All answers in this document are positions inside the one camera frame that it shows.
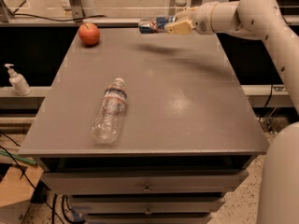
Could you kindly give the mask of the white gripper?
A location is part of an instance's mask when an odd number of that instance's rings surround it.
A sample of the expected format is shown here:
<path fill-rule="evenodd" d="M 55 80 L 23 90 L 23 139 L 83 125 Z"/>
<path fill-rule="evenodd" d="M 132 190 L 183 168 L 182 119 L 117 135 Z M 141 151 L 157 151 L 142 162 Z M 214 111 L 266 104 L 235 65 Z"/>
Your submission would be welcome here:
<path fill-rule="evenodd" d="M 213 35 L 212 15 L 216 5 L 217 2 L 211 2 L 181 10 L 175 15 L 177 21 L 168 23 L 164 29 L 169 35 L 189 35 L 193 30 L 200 35 Z"/>

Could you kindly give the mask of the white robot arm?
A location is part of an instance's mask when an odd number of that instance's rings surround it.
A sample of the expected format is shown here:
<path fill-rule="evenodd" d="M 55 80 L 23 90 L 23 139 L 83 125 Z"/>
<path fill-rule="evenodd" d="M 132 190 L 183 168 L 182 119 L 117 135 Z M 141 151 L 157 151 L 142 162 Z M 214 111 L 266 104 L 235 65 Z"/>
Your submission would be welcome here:
<path fill-rule="evenodd" d="M 180 11 L 165 26 L 170 35 L 225 33 L 258 39 L 299 112 L 299 36 L 283 19 L 277 0 L 210 2 Z M 267 150 L 257 224 L 299 224 L 299 123 L 277 134 Z"/>

